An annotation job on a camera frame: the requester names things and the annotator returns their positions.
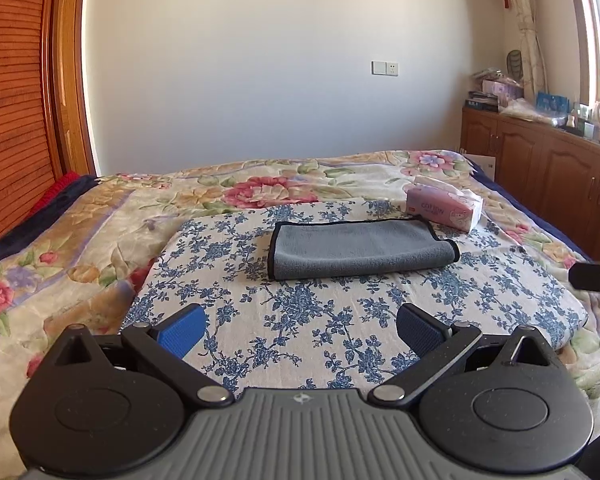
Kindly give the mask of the purple and grey towel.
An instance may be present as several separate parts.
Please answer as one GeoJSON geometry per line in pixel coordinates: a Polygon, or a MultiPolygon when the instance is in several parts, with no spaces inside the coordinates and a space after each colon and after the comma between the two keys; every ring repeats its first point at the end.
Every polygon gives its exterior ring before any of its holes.
{"type": "Polygon", "coordinates": [[[460,260],[420,217],[332,223],[278,222],[268,248],[274,281],[352,278],[440,269],[460,260]]]}

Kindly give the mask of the white wall socket plate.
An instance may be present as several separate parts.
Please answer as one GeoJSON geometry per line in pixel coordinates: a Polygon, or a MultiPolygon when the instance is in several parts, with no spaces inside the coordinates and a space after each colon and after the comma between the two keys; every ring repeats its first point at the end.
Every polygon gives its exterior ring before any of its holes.
{"type": "Polygon", "coordinates": [[[399,76],[399,64],[397,62],[372,62],[372,74],[377,76],[399,76]]]}

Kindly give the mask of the wooden side cabinet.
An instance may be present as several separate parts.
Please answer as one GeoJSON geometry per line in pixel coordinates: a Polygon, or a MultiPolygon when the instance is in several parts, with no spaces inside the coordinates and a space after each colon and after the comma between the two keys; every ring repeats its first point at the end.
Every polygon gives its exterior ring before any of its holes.
{"type": "Polygon", "coordinates": [[[460,148],[495,158],[495,182],[600,260],[600,144],[538,122],[465,107],[460,148]]]}

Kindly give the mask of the floral quilted bedspread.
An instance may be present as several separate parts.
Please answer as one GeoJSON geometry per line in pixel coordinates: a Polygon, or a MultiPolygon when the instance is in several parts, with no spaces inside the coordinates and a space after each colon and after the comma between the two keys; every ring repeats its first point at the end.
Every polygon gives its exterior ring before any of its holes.
{"type": "Polygon", "coordinates": [[[582,252],[522,208],[463,155],[388,151],[326,159],[257,159],[176,172],[101,178],[48,229],[27,230],[0,257],[0,479],[22,473],[9,413],[69,324],[114,334],[157,258],[187,221],[246,209],[388,200],[404,209],[416,177],[468,188],[492,220],[580,301],[585,322],[556,348],[590,400],[600,431],[600,294],[577,292],[568,271],[582,252]]]}

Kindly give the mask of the white box beside bed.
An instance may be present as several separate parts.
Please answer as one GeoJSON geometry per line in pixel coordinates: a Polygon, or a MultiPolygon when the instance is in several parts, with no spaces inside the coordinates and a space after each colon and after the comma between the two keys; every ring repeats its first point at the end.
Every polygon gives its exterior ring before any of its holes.
{"type": "Polygon", "coordinates": [[[467,154],[466,157],[491,180],[495,179],[496,159],[493,156],[467,154]]]}

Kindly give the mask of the pink cotton tissue pack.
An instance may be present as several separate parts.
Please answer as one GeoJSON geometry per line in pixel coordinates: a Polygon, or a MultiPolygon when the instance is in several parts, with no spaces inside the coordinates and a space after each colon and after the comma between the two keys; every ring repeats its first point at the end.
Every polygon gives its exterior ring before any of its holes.
{"type": "Polygon", "coordinates": [[[416,177],[405,194],[409,214],[465,233],[475,229],[482,215],[481,196],[434,178],[416,177]]]}

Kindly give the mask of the wooden louvered wardrobe door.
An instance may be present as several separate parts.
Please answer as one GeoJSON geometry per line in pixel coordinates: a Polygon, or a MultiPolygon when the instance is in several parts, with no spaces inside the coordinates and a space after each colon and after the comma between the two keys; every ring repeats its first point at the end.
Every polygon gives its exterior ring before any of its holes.
{"type": "Polygon", "coordinates": [[[0,0],[0,237],[61,175],[50,98],[53,0],[0,0]]]}

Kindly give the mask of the cream patterned curtain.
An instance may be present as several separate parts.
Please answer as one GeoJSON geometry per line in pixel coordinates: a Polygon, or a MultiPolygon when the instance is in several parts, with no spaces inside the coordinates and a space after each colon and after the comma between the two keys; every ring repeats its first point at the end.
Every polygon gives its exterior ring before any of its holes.
{"type": "Polygon", "coordinates": [[[524,97],[535,102],[539,92],[547,90],[544,56],[538,34],[535,0],[509,0],[516,13],[522,62],[524,97]]]}

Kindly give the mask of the wooden panel door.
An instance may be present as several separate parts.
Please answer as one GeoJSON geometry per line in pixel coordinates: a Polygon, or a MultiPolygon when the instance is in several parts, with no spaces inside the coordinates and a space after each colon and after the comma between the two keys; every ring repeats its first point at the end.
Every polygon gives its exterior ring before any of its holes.
{"type": "Polygon", "coordinates": [[[52,0],[50,90],[62,170],[96,174],[82,74],[83,0],[52,0]]]}

